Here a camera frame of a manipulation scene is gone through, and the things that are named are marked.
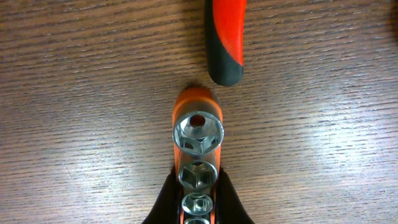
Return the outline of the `orange socket bit rail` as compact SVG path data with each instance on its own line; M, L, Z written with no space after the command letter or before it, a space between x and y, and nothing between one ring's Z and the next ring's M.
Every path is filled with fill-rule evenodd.
M215 223L223 113L205 87L188 87L176 99L172 139L178 194L177 223Z

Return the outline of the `orange handled cutting pliers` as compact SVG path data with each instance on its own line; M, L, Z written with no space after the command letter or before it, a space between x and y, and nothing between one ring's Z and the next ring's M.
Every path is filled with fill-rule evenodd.
M246 0L205 0L204 25L208 73L221 86L243 77Z

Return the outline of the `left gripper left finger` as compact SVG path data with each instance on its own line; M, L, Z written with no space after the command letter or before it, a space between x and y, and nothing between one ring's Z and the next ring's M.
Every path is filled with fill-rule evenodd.
M142 224L180 223L180 185L177 183L175 167L167 176L162 189L148 216Z

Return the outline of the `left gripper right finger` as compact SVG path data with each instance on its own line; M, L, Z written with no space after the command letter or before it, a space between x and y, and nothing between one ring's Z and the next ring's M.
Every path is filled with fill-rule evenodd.
M216 222L218 224L254 224L245 211L228 174L220 168L216 186Z

